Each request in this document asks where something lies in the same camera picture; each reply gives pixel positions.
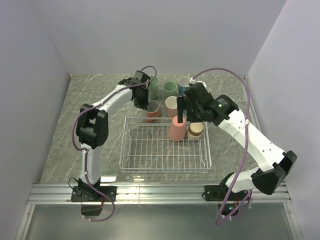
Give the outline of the orange floral mug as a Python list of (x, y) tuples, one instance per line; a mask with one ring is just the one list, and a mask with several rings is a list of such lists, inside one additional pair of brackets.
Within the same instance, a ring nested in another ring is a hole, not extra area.
[(161, 116), (161, 108), (160, 104), (156, 100), (149, 100), (149, 105), (146, 110), (146, 119), (144, 120), (146, 123), (153, 123), (157, 121), (157, 118)]

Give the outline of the tall green plastic cup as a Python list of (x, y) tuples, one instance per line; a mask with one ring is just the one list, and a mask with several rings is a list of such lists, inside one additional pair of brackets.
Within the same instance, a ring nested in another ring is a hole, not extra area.
[(158, 98), (158, 89), (159, 79), (155, 77), (154, 80), (150, 82), (148, 87), (148, 97), (150, 100), (156, 100)]

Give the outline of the tall pink plastic cup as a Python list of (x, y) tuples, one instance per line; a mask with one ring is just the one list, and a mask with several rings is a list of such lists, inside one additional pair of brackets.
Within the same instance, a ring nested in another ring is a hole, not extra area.
[(180, 142), (185, 138), (186, 135), (186, 119), (182, 118), (182, 122), (178, 122), (178, 116), (176, 115), (171, 122), (168, 130), (169, 139)]

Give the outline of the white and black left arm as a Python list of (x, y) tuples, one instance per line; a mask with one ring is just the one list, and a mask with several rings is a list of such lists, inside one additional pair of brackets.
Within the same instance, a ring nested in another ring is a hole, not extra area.
[(129, 101), (136, 108), (146, 110), (149, 105), (148, 87), (154, 79), (137, 70), (133, 77), (121, 80), (100, 101), (81, 106), (71, 134), (74, 148), (82, 152), (82, 173), (73, 189), (76, 196), (89, 202), (101, 197), (100, 154), (109, 136), (109, 117)]

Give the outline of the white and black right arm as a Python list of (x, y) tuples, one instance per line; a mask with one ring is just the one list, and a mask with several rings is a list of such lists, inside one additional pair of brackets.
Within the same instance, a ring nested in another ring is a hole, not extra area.
[(284, 151), (266, 138), (231, 98), (213, 98), (200, 81), (191, 80), (184, 95), (177, 98), (179, 122), (184, 111), (190, 123), (213, 123), (228, 133), (257, 163), (256, 168), (227, 175), (215, 192), (218, 198), (231, 200), (237, 193), (252, 189), (272, 195), (297, 160), (292, 150)]

